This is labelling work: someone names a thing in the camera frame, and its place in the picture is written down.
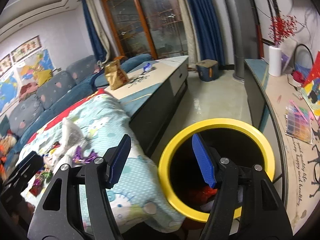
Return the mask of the purple candy wrapper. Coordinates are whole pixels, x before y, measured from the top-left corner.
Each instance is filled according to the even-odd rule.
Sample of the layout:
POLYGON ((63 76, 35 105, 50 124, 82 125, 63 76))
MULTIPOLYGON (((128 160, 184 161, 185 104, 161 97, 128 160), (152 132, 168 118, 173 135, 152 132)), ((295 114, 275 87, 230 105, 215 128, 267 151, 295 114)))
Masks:
POLYGON ((94 150, 92 150, 88 156, 84 156, 82 153, 82 148, 77 146, 72 157, 72 162, 76 165, 84 165, 92 162, 97 157, 98 154, 94 150))

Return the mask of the white crumpled plastic bag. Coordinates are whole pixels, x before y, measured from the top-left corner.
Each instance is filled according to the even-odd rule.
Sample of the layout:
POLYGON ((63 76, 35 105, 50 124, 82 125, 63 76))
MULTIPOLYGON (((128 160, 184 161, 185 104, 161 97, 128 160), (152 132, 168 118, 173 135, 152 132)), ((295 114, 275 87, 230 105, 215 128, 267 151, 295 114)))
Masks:
POLYGON ((63 118, 60 146, 44 156, 44 163, 55 174, 63 164, 72 166, 76 148, 86 145, 87 141, 81 129, 72 121, 63 118))

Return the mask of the long coffee table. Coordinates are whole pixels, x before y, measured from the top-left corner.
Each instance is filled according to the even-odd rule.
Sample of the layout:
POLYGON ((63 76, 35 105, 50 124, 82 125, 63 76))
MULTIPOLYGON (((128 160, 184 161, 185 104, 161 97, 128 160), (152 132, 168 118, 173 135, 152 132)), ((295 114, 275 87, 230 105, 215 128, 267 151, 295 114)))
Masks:
POLYGON ((157 147, 187 90, 188 56, 150 63, 152 70, 149 72, 143 72, 146 62, 129 72, 130 82, 126 85, 116 90, 105 88, 130 117, 129 126, 148 157, 157 147))

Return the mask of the gold snack bag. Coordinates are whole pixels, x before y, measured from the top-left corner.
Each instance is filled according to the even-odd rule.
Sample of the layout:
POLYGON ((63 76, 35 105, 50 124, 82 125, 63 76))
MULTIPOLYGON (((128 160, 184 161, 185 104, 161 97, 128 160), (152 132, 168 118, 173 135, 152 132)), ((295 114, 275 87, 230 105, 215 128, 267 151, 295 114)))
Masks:
POLYGON ((118 59, 106 65, 104 72, 111 90, 116 90, 129 82, 127 73, 121 69, 118 59))

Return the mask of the blue grey sofa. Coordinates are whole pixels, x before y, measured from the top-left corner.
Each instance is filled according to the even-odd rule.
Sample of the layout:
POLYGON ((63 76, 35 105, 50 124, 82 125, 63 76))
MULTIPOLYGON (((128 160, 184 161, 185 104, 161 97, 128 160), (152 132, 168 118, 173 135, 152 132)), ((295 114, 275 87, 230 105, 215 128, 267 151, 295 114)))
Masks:
MULTIPOLYGON (((121 68, 131 72, 144 62, 150 62, 150 55, 142 54, 131 58, 121 68)), ((95 66, 92 55, 73 63, 14 108, 8 125, 14 135, 18 136, 18 141, 8 152, 5 168, 33 140, 39 129, 50 121, 57 124, 65 116, 71 116, 72 121, 84 129, 84 133, 90 134, 95 150, 101 149, 97 131, 104 127, 106 118, 120 118, 127 113, 118 99, 104 90, 107 81, 102 72, 93 72, 95 66)))

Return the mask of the pink clothes pile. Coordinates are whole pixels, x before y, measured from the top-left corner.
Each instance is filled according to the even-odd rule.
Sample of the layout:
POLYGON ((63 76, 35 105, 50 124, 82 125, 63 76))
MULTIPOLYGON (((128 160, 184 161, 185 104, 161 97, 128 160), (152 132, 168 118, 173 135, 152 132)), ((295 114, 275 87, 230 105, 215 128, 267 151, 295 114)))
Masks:
POLYGON ((19 102, 26 100, 31 95, 35 94, 38 89, 38 84, 36 82, 30 82, 23 85, 19 93, 19 102))

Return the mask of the world map poster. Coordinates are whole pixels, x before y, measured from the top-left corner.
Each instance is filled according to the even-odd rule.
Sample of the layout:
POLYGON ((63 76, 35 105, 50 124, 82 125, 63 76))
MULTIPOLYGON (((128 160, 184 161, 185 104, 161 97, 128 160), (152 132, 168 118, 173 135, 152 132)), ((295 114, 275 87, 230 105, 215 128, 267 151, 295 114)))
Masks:
POLYGON ((1 113, 17 98, 19 88, 19 78, 14 71, 1 77, 1 113))

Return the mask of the blue storage box on floor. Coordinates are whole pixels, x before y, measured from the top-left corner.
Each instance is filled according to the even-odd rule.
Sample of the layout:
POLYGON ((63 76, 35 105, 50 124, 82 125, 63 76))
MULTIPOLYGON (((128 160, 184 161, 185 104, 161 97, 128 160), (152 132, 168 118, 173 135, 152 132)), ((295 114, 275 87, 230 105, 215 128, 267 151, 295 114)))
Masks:
POLYGON ((201 81, 210 82, 220 77, 219 63, 206 59, 196 63, 196 69, 201 81))

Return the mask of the colourful paint palette sheet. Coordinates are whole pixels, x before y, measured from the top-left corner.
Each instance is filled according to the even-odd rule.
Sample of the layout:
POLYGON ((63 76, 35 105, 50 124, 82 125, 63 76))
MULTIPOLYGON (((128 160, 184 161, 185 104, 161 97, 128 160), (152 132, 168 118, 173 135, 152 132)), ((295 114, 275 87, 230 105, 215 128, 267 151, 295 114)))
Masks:
POLYGON ((309 111, 290 100, 286 107, 285 117, 285 134, 311 145, 313 137, 309 111))

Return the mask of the blue curtain left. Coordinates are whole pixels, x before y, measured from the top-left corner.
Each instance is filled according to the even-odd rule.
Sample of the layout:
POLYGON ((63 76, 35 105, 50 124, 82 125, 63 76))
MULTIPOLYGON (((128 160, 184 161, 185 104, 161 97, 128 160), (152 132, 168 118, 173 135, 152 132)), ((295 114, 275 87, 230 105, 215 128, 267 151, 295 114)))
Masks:
POLYGON ((81 0, 81 2, 82 2, 84 18, 86 22, 86 27, 87 27, 87 31, 88 31, 88 35, 89 35, 89 39, 91 42, 95 59, 96 61, 104 62, 106 60, 107 51, 103 47, 103 44, 101 43, 100 38, 97 34, 97 31, 94 27, 93 20, 91 18, 86 0, 81 0))

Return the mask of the blue curtain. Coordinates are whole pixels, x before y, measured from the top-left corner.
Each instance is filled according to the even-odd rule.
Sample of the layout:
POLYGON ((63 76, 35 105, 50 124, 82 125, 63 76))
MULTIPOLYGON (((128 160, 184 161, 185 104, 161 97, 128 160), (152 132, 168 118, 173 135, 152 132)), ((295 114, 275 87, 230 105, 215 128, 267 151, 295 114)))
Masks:
POLYGON ((101 43, 100 38, 97 34, 97 31, 94 27, 93 20, 91 18, 86 0, 81 0, 81 2, 82 2, 84 18, 86 22, 86 27, 87 27, 87 31, 88 31, 88 35, 89 35, 89 39, 91 42, 95 59, 96 61, 104 62, 106 60, 107 51, 103 47, 103 44, 101 43))
POLYGON ((222 35, 212 0, 187 0, 196 31, 202 60, 225 65, 222 35))

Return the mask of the blue curtain right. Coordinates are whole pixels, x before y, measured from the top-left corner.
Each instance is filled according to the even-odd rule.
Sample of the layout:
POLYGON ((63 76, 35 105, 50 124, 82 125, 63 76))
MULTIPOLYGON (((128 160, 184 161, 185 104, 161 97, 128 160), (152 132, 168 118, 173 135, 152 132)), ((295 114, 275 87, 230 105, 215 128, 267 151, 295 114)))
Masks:
POLYGON ((212 0, 187 0, 196 31, 202 60, 225 65, 222 35, 212 0))

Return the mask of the white vase with red berries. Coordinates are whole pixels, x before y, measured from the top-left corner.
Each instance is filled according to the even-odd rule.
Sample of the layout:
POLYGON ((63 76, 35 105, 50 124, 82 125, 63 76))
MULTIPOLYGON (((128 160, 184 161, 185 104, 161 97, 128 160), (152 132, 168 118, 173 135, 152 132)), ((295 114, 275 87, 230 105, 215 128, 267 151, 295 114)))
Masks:
POLYGON ((268 73, 279 77, 288 67, 297 45, 293 39, 297 31, 297 19, 292 15, 273 16, 269 29, 274 45, 268 49, 268 73))

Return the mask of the silver tower air conditioner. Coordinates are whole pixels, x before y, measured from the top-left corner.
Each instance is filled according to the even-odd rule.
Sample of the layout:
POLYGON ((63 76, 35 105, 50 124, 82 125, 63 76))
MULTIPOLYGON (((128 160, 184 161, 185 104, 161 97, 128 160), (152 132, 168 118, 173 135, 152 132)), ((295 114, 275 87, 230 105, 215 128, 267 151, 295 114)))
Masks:
POLYGON ((225 0, 231 26, 234 74, 233 77, 244 82, 245 59, 259 56, 258 36, 251 0, 225 0))

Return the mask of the framed wall picture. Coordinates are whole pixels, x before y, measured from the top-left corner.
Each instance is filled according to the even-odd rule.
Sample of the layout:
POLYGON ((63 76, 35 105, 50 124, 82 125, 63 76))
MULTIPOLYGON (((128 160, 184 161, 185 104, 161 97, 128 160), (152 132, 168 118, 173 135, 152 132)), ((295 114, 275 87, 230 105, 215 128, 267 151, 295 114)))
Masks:
POLYGON ((23 44, 21 44, 11 52, 12 60, 14 63, 21 61, 40 48, 42 48, 40 37, 35 36, 25 41, 23 44))

